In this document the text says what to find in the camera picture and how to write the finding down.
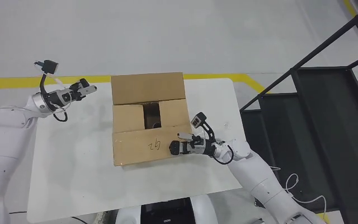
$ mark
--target open cardboard box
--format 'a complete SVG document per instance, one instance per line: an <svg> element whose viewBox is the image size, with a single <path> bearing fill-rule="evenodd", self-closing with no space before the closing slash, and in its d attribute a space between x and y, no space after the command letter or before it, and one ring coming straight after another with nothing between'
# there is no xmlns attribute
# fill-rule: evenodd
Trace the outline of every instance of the open cardboard box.
<svg viewBox="0 0 358 224"><path fill-rule="evenodd" d="M177 133L191 133L182 73L112 76L114 165L171 157Z"/></svg>

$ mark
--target white robot body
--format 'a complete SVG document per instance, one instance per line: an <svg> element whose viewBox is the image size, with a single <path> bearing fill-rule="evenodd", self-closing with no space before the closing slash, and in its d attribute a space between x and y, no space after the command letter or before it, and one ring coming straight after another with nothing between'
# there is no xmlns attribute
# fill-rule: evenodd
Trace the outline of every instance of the white robot body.
<svg viewBox="0 0 358 224"><path fill-rule="evenodd" d="M208 195L190 197L195 224L218 224L214 206ZM116 224L141 224L141 206L123 208L118 211Z"/></svg>

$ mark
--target yellow floor line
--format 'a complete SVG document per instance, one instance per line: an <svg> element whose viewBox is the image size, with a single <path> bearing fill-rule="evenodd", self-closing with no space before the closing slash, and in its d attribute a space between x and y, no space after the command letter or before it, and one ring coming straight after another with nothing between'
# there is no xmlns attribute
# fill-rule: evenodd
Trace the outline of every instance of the yellow floor line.
<svg viewBox="0 0 358 224"><path fill-rule="evenodd" d="M348 9L348 11L352 15L352 17L355 17L357 15L357 12L354 9L354 6L352 5L351 1L343 0L343 3L345 4L346 8Z"/></svg>
<svg viewBox="0 0 358 224"><path fill-rule="evenodd" d="M110 82L110 76L65 76L58 77L64 84L71 84L78 81L80 78L85 78L89 83ZM193 80L201 78L230 78L233 82L243 82L248 86L261 92L265 88L253 80L247 74L184 74L184 79ZM41 77L19 77L19 78L0 78L0 89L2 88L37 88L39 86ZM55 84L54 80L47 78L46 85Z"/></svg>

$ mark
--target white cable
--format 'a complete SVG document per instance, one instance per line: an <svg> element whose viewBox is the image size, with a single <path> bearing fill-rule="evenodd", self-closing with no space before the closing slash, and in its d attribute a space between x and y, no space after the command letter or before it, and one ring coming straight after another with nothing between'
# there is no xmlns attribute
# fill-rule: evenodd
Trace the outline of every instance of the white cable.
<svg viewBox="0 0 358 224"><path fill-rule="evenodd" d="M287 185L288 185L289 180L290 180L290 178L291 178L292 176L296 176L296 182L295 182L295 184L294 184L293 186L291 186L290 188L288 188ZM293 196L293 194L292 194L291 192L289 192L289 190L292 189L292 188L294 188L294 187L297 185L298 181L299 181L299 180L298 180L298 175L297 175L297 174L291 174L291 175L287 178L287 181L286 181L286 185L285 185L285 187L286 187L286 188L285 188L286 192L287 192L288 194L290 194L295 201L297 201L297 202L299 202L299 203L304 203L304 204L308 204L308 203L311 203L311 202L315 202L315 201L317 201L319 198L323 198L323 200L324 200L323 220L324 220L324 218L325 218L325 216L326 216L326 211L327 211L327 201L326 201L326 198L325 198L323 195L321 195L321 196L318 196L318 197L316 197L315 199L309 200L309 201L307 201L307 202L303 202L303 201L300 201L300 200L296 199L296 198Z"/></svg>

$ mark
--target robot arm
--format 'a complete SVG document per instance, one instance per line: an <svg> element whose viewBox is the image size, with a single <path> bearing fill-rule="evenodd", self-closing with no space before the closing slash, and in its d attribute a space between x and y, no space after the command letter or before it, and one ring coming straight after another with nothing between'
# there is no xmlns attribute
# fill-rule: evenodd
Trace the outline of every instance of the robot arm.
<svg viewBox="0 0 358 224"><path fill-rule="evenodd" d="M0 224L10 223L4 196L10 178L25 154L37 119L53 115L58 121L65 122L67 114L63 107L72 101L81 101L86 95L97 90L96 86L90 86L83 78L69 88L47 93L44 89L46 75L53 74L58 64L50 60L35 64L40 65L44 71L40 92L30 96L24 108L0 107ZM62 111L65 113L64 120L60 120L55 114Z"/></svg>
<svg viewBox="0 0 358 224"><path fill-rule="evenodd" d="M301 207L293 200L278 182L269 165L245 141L234 139L230 142L217 142L206 116L200 112L191 124L203 127L209 139L193 134L179 133L184 142L173 141L169 147L171 154L198 153L208 155L219 163L228 165L230 171L243 188L257 198L278 224L324 224L313 212Z"/></svg>

